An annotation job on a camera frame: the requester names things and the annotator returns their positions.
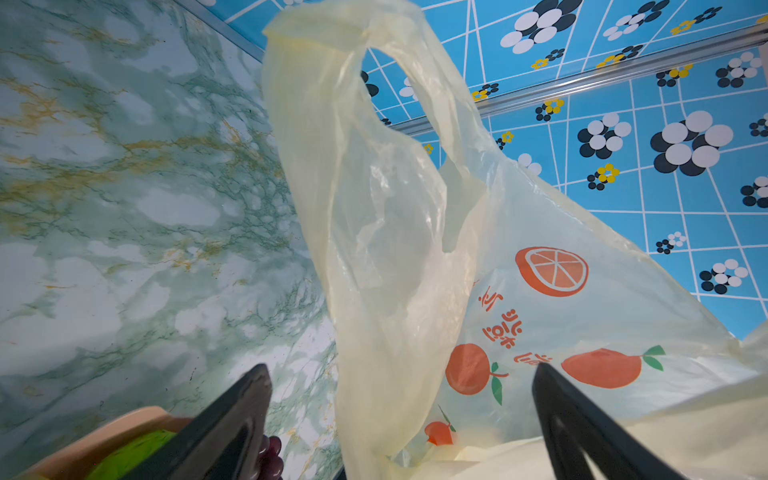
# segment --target translucent plastic bag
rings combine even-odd
[[[350,479],[453,478],[467,452],[538,435],[538,362],[625,419],[756,375],[648,255],[499,151],[419,7],[325,0],[266,33],[270,121],[336,325]],[[411,80],[439,172],[376,117],[367,48]],[[439,462],[433,444],[469,450]]]

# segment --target bunch of grapes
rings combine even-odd
[[[253,480],[283,480],[283,459],[278,455],[283,447],[280,438],[264,435],[259,447],[259,459]]]

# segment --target marble pattern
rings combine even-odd
[[[0,478],[258,362],[284,478],[332,478],[333,326],[260,64],[170,0],[0,18]]]

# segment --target orange slice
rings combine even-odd
[[[520,274],[537,292],[571,296],[587,284],[589,267],[576,253],[553,247],[529,247],[515,255]]]

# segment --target green fruit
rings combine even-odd
[[[100,464],[96,465],[96,468],[88,474],[85,480],[118,480],[151,457],[175,435],[175,433],[167,430],[158,430],[142,435],[125,447],[112,452]]]

